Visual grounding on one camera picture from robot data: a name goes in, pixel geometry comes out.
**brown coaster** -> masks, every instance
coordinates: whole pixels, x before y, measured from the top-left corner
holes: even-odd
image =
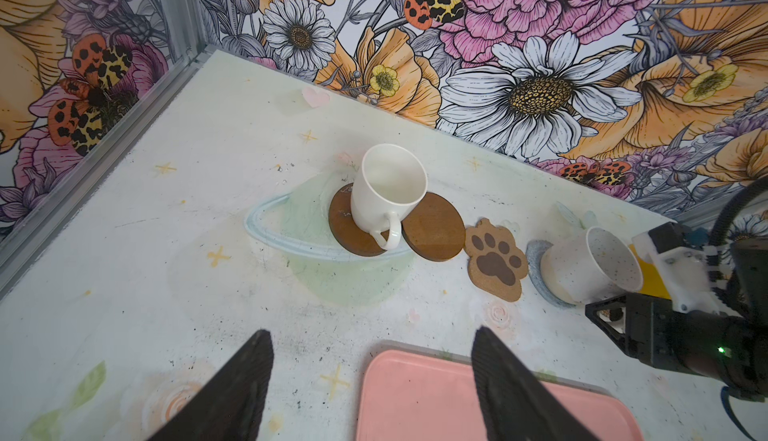
[[[497,227],[482,218],[468,227],[464,251],[469,255],[469,279],[480,289],[504,301],[520,299],[520,280],[528,275],[528,261],[506,227]]]
[[[371,235],[361,230],[352,219],[352,183],[339,189],[331,199],[331,207],[328,210],[328,224],[333,237],[339,241],[344,249],[358,256],[379,256],[384,250]],[[389,236],[389,231],[382,233],[384,239]]]
[[[402,236],[419,256],[447,261],[464,247],[464,221],[446,198],[427,193],[402,221]]]

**daisy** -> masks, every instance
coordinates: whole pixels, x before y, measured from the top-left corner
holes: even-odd
[[[583,116],[598,122],[623,119],[640,93],[597,84],[629,65],[635,56],[622,51],[574,64],[578,38],[571,32],[555,39],[547,50],[544,40],[531,36],[523,49],[494,44],[500,68],[459,69],[440,90],[438,128],[493,150],[503,148],[525,158],[544,146],[564,153],[581,136],[598,132],[582,126]]]
[[[734,224],[728,230],[726,236],[728,244],[740,241],[743,239],[753,239],[758,236],[768,236],[768,219],[766,219],[766,213],[763,215],[752,214],[750,216],[742,216],[734,221]],[[730,255],[730,248],[723,251],[724,263],[733,267],[733,257]]]
[[[318,4],[307,0],[274,0],[264,11],[266,42],[288,66],[325,68],[336,50],[331,21]]]

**paw print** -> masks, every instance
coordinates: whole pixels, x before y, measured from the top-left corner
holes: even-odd
[[[520,280],[528,275],[528,262],[509,229],[483,218],[477,226],[467,228],[464,251],[469,255],[469,279],[475,286],[504,301],[520,299]]]

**yellow part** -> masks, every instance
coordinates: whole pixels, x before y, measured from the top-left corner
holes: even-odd
[[[640,294],[647,294],[648,296],[663,297],[664,299],[672,299],[669,291],[664,286],[664,282],[661,280],[661,275],[656,271],[656,268],[651,263],[646,263],[638,256],[638,252],[634,250],[634,244],[630,244],[629,248],[635,257],[638,258],[640,263],[640,271],[643,273],[643,288],[640,289]]]

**mug handle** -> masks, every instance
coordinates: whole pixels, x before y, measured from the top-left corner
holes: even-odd
[[[389,220],[389,236],[384,239],[381,231],[370,231],[369,235],[373,236],[373,239],[383,250],[389,251],[400,244],[400,220],[397,214],[391,211],[386,214],[386,217]]]

